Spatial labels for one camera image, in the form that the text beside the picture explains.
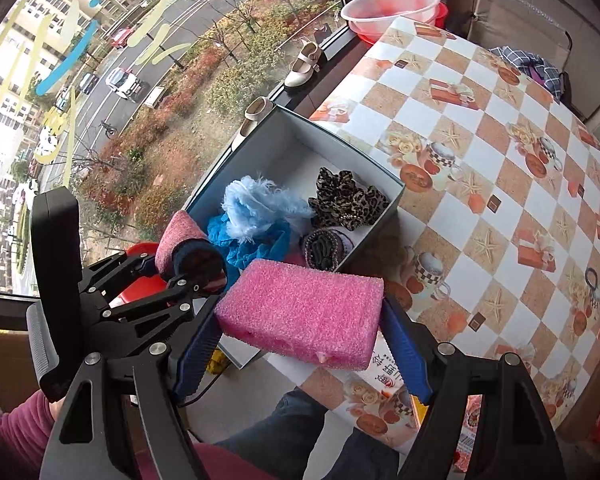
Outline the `person left hand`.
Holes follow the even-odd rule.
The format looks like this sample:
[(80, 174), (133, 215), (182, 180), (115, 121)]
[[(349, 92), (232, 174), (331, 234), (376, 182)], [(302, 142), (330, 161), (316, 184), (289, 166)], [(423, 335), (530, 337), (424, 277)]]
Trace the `person left hand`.
[(57, 420), (62, 409), (62, 404), (64, 404), (65, 399), (60, 399), (56, 402), (50, 402), (48, 404), (48, 408), (50, 409), (50, 416), (52, 416), (53, 420)]

